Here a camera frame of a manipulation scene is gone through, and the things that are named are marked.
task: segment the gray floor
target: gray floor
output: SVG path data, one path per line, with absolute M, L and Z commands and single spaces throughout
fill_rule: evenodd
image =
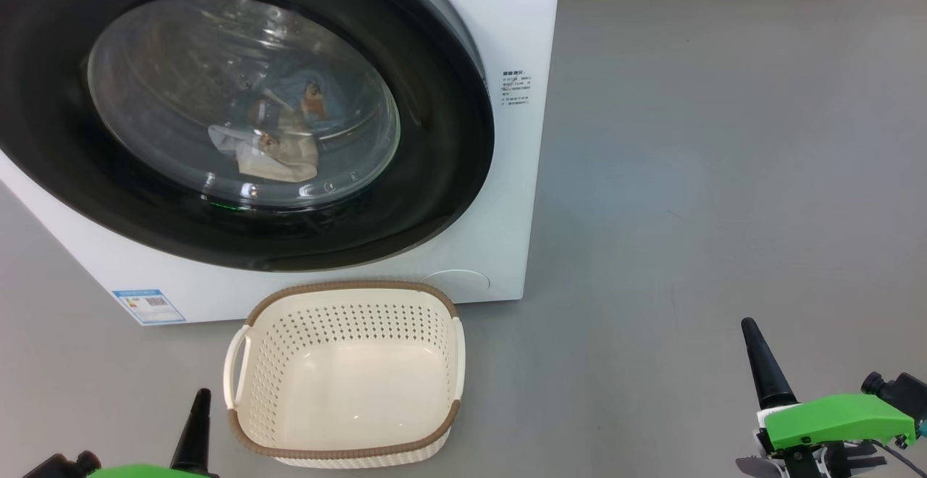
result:
M 554 48 L 527 294 L 461 309 L 445 448 L 291 469 L 238 445 L 219 400 L 213 471 L 737 476 L 743 316 L 800 399 L 927 378 L 925 0 L 562 0 Z M 5 190 L 0 244 L 7 468 L 168 461 L 238 324 L 136 326 Z

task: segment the front-load washing machine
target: front-load washing machine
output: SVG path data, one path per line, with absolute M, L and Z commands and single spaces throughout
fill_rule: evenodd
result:
M 517 299 L 555 10 L 0 0 L 0 179 L 142 324 L 328 280 Z

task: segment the beige cloth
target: beige cloth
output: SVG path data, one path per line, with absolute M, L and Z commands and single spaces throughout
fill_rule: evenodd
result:
M 318 175 L 319 149 L 302 114 L 265 90 L 264 95 L 281 105 L 277 138 L 224 126 L 209 126 L 213 145 L 223 154 L 234 154 L 238 171 L 275 181 L 299 183 Z

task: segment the cable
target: cable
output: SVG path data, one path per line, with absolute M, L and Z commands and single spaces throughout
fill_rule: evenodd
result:
M 885 452 L 892 455 L 893 457 L 898 458 L 901 461 L 901 464 L 907 465 L 907 467 L 911 468 L 911 471 L 917 472 L 920 478 L 927 478 L 927 472 L 921 471 L 918 466 L 914 465 L 914 463 L 910 461 L 910 459 L 901 456 L 900 452 L 895 451 L 893 448 L 888 448 L 878 440 L 870 440 L 870 442 L 872 442 L 874 445 L 880 446 L 880 448 L 883 448 Z

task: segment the laundry basket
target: laundry basket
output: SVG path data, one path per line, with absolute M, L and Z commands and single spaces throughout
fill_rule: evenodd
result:
M 225 404 L 242 444 L 284 464 L 411 464 L 447 440 L 464 365 L 454 305 L 430 286 L 298 286 L 264 299 L 235 333 Z

